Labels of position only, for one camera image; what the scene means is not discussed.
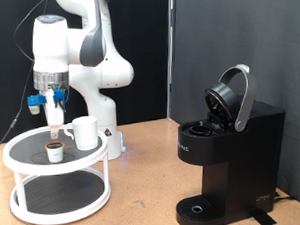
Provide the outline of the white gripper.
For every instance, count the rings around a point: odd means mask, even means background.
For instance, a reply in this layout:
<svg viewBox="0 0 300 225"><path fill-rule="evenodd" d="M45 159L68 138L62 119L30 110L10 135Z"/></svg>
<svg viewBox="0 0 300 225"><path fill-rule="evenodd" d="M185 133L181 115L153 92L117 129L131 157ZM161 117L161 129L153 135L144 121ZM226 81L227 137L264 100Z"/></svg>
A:
<svg viewBox="0 0 300 225"><path fill-rule="evenodd" d="M54 92L48 90L45 93L45 115L47 125L51 127L50 137L57 139L59 134L59 126L64 123L64 110L59 104L56 104L53 100Z"/></svg>

